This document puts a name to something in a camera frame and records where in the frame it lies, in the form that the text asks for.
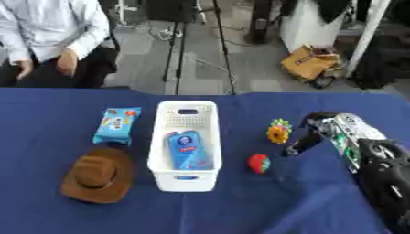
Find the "white box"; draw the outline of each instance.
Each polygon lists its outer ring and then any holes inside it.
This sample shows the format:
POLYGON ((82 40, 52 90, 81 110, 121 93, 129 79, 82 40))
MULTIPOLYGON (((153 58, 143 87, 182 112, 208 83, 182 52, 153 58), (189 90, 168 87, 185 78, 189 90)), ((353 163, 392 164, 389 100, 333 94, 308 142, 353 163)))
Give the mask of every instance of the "white box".
POLYGON ((211 101, 164 101, 158 105, 148 158, 156 184, 168 192, 207 192, 215 187, 221 169, 218 108, 211 101), (197 131, 212 158, 211 170, 174 170, 166 136, 172 132, 197 131))
POLYGON ((313 47, 333 46, 345 15, 342 13, 326 24, 316 1, 298 0, 293 14, 283 17, 280 36, 291 53, 305 44, 313 47))

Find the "robotic arm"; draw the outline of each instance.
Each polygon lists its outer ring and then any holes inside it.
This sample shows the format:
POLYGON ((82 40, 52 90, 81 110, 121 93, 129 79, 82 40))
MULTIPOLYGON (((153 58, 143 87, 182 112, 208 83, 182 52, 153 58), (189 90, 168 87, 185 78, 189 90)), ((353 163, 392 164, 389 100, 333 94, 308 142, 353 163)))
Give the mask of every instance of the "robotic arm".
POLYGON ((302 154, 330 139, 387 226, 410 233, 410 153, 402 145, 350 113, 311 113, 300 127, 307 127, 308 134, 286 147, 282 156, 302 154))

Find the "hat brim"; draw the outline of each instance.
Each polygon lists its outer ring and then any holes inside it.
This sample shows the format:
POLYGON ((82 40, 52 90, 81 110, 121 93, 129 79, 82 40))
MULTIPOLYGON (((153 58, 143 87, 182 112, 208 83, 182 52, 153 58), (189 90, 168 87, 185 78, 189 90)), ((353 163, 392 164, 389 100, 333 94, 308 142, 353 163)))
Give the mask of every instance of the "hat brim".
POLYGON ((90 189, 77 183, 72 167, 61 185, 61 193, 67 197, 93 203, 114 203, 121 200, 134 180, 134 163, 128 154, 120 149, 99 147, 84 156, 105 157, 113 160, 117 169, 115 179, 107 187, 90 189))

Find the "hat band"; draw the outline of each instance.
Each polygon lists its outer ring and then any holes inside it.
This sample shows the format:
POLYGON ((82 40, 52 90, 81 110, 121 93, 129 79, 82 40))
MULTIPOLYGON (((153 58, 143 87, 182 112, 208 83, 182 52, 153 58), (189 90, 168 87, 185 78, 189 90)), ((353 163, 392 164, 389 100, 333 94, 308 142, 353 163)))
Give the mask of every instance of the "hat band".
POLYGON ((115 168, 115 171, 113 171, 113 176, 111 176, 110 181, 109 181, 107 184, 105 184, 105 185, 101 185, 101 186, 90 186, 90 185, 86 185, 86 184, 82 183, 82 182, 77 178, 77 176, 75 176, 75 180, 76 180, 76 182, 77 182, 79 185, 81 185, 81 186, 83 186, 83 187, 86 187, 86 188, 89 188, 89 189, 105 189, 106 187, 108 187, 108 186, 110 186, 110 185, 113 184, 113 182, 115 181, 115 178, 116 178, 116 177, 117 177, 117 168, 115 168))

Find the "blue snack package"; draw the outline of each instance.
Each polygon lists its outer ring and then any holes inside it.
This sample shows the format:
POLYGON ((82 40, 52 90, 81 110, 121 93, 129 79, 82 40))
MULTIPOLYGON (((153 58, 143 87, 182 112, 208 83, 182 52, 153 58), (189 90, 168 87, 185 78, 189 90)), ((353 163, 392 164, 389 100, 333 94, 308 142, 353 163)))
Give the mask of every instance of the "blue snack package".
POLYGON ((211 170, 212 160, 206 154, 200 140, 200 135, 195 131, 184 133, 170 133, 167 143, 176 170, 211 170))
POLYGON ((141 108, 109 108, 105 111, 100 127, 92 138, 94 144, 131 144, 130 131, 134 120, 141 114, 141 108))

